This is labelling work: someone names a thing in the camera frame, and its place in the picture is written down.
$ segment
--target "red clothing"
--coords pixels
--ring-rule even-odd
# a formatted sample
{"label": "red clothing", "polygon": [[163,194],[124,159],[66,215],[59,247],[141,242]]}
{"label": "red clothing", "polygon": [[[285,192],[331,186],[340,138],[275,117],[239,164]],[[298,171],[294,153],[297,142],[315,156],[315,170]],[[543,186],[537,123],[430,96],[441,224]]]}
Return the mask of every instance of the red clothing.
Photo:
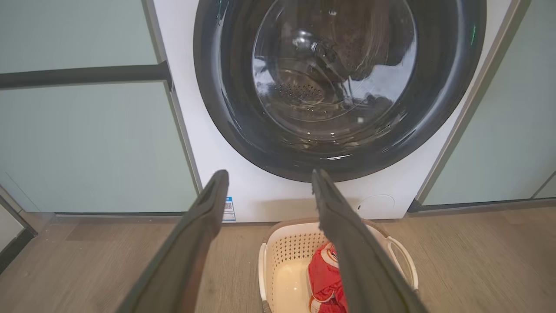
{"label": "red clothing", "polygon": [[311,313],[347,313],[340,269],[332,243],[320,247],[312,257],[309,268],[309,284],[312,297],[309,301]]}

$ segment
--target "white washing machine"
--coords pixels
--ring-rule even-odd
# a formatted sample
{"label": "white washing machine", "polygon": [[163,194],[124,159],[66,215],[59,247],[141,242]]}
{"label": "white washing machine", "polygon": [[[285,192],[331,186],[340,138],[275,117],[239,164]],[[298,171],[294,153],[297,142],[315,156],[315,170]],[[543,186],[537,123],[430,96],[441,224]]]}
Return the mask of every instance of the white washing machine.
{"label": "white washing machine", "polygon": [[316,216],[313,168],[401,218],[511,4],[155,0],[198,179],[228,170],[231,222]]}

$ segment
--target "blue label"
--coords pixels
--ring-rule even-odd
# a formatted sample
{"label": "blue label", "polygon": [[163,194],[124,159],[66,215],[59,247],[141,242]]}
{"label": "blue label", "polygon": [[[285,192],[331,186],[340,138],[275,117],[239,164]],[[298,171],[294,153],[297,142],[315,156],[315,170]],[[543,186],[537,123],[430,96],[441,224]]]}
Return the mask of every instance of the blue label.
{"label": "blue label", "polygon": [[226,197],[226,202],[224,203],[224,217],[222,220],[224,222],[234,222],[236,220],[232,197]]}

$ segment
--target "light green cabinet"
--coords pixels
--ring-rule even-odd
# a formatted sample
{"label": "light green cabinet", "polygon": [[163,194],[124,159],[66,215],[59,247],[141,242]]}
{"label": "light green cabinet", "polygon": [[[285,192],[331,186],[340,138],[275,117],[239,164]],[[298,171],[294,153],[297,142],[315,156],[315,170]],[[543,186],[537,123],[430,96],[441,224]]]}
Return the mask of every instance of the light green cabinet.
{"label": "light green cabinet", "polygon": [[0,185],[29,212],[175,212],[196,198],[163,82],[0,90]]}
{"label": "light green cabinet", "polygon": [[[424,205],[531,198],[556,170],[556,1],[532,1]],[[542,195],[554,197],[556,181]]]}
{"label": "light green cabinet", "polygon": [[157,64],[141,0],[0,1],[0,73]]}

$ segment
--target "laminate floor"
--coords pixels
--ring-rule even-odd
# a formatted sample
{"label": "laminate floor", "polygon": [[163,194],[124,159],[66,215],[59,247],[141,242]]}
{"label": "laminate floor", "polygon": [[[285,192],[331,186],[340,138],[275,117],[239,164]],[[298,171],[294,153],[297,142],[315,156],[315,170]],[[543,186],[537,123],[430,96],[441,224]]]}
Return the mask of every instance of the laminate floor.
{"label": "laminate floor", "polygon": [[[0,275],[0,311],[114,312],[176,222],[54,217]],[[556,312],[554,208],[379,224],[412,255],[431,312]],[[261,312],[257,255],[269,228],[222,228],[197,312]]]}

